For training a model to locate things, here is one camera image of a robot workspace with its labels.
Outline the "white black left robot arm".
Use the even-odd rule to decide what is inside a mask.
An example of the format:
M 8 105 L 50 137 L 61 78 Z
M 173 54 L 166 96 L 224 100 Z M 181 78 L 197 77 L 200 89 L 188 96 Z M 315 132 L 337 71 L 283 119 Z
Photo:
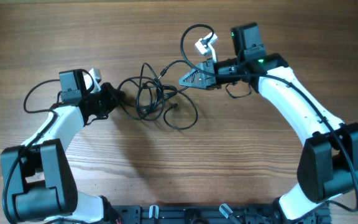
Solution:
M 66 151 L 91 124 L 90 116 L 107 119 L 125 94 L 103 83 L 97 68 L 60 72 L 58 82 L 59 101 L 46 110 L 44 124 L 31 138 L 1 153 L 5 217 L 9 223 L 122 223 L 105 197 L 77 190 Z

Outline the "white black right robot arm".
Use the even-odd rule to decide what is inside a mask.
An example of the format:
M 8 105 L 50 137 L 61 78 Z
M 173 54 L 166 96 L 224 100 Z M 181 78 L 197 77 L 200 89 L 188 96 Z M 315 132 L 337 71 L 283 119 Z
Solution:
M 220 61 L 213 29 L 195 46 L 204 62 L 191 64 L 181 86 L 213 90 L 245 82 L 278 109 L 303 146 L 296 185 L 269 205 L 270 223 L 320 222 L 324 207 L 354 192 L 358 207 L 358 123 L 346 124 L 330 113 L 300 83 L 288 62 L 268 54 L 256 23 L 233 27 L 235 57 Z

